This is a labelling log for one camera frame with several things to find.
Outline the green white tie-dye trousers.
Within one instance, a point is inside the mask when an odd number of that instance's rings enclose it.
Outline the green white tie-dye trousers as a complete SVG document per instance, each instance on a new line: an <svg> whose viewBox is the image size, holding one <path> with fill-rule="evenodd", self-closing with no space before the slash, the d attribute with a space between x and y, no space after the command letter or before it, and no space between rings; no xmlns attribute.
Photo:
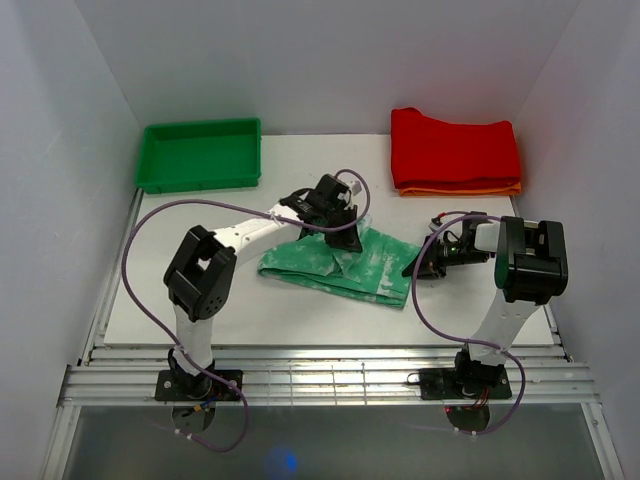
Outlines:
<svg viewBox="0 0 640 480"><path fill-rule="evenodd" d="M403 309L410 280L402 275L419 247L371 227L358 225L360 253L329 247L323 234L306 236L267 251L260 276L357 301Z"/></svg>

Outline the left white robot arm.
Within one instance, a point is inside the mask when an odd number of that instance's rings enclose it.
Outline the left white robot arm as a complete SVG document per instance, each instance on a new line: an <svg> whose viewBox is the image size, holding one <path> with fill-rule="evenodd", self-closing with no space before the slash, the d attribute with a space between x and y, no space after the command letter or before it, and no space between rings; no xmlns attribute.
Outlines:
<svg viewBox="0 0 640 480"><path fill-rule="evenodd" d="M280 244L316 233L332 249L360 253L353 198L361 190L358 181L325 174L315 187L297 190L249 220L215 230L197 225L186 233L164 274L180 342L168 362L181 394L197 400L211 391L213 317L228 300L236 269Z"/></svg>

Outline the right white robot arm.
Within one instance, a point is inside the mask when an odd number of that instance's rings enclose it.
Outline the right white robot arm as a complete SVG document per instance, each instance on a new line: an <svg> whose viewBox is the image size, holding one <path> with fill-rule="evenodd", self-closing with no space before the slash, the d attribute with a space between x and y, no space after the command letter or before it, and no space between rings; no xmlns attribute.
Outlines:
<svg viewBox="0 0 640 480"><path fill-rule="evenodd" d="M476 402L508 399L508 350L526 321L568 284L563 226L455 211L434 217L430 229L403 276L412 281L441 279L451 267L493 261L496 293L478 330L462 340L453 367L419 371L420 396Z"/></svg>

